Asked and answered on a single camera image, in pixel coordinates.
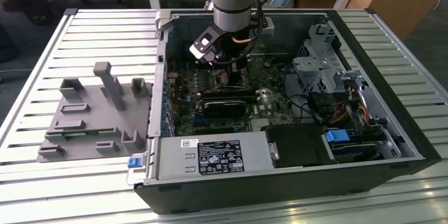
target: warning label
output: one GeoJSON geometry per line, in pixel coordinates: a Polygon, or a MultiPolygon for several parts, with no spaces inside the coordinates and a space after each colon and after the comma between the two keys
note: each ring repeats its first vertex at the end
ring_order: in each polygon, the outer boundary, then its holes
{"type": "Polygon", "coordinates": [[[197,143],[201,175],[244,172],[240,140],[197,143]]]}

